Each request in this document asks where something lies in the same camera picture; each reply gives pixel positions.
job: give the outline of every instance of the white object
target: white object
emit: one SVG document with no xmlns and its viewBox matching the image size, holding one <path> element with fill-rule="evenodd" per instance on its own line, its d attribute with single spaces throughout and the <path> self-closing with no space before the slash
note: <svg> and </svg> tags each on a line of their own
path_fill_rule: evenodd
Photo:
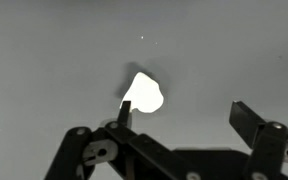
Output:
<svg viewBox="0 0 288 180">
<path fill-rule="evenodd" d="M 162 106 L 164 97 L 157 82 L 139 72 L 134 77 L 123 101 L 132 102 L 131 110 L 138 109 L 143 113 L 152 113 Z"/>
</svg>

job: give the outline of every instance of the screw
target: screw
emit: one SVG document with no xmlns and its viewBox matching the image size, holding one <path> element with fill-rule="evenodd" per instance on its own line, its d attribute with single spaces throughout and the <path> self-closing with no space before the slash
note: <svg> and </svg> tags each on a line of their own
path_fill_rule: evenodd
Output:
<svg viewBox="0 0 288 180">
<path fill-rule="evenodd" d="M 117 124 L 116 122 L 113 122 L 113 123 L 110 124 L 110 127 L 111 127 L 112 129 L 117 128 L 117 126 L 118 126 L 118 124 Z"/>
<path fill-rule="evenodd" d="M 282 125 L 280 125 L 279 123 L 274 123 L 273 126 L 277 129 L 282 129 Z"/>
<path fill-rule="evenodd" d="M 268 180 L 268 178 L 260 172 L 253 172 L 252 179 L 253 180 Z"/>
<path fill-rule="evenodd" d="M 79 128 L 76 132 L 78 135 L 82 135 L 85 133 L 85 129 L 84 128 Z"/>
<path fill-rule="evenodd" d="M 186 175 L 186 180 L 201 180 L 201 177 L 195 172 L 189 172 Z"/>
</svg>

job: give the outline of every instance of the bright white object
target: bright white object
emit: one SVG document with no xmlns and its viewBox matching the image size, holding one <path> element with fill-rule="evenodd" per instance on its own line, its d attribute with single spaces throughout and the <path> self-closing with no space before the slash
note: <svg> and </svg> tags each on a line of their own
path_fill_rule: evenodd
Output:
<svg viewBox="0 0 288 180">
<path fill-rule="evenodd" d="M 131 110 L 138 109 L 143 113 L 152 113 L 162 106 L 164 97 L 157 82 L 139 72 L 134 77 L 123 101 L 132 102 Z"/>
</svg>

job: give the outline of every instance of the metal bracket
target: metal bracket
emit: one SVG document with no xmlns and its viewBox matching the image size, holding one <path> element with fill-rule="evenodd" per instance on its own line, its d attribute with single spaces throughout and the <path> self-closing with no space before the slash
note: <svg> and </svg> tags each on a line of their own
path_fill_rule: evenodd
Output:
<svg viewBox="0 0 288 180">
<path fill-rule="evenodd" d="M 91 142 L 83 152 L 85 166 L 93 166 L 99 163 L 112 161 L 118 154 L 118 147 L 111 140 Z"/>
</svg>

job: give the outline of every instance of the gray background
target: gray background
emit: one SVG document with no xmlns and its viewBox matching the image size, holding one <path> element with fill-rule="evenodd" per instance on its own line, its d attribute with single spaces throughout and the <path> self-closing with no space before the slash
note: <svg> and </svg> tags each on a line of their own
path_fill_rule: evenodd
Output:
<svg viewBox="0 0 288 180">
<path fill-rule="evenodd" d="M 116 117 L 132 67 L 166 96 L 136 132 L 249 152 L 232 100 L 288 125 L 288 0 L 0 0 L 0 180 L 43 179 L 69 128 Z"/>
</svg>

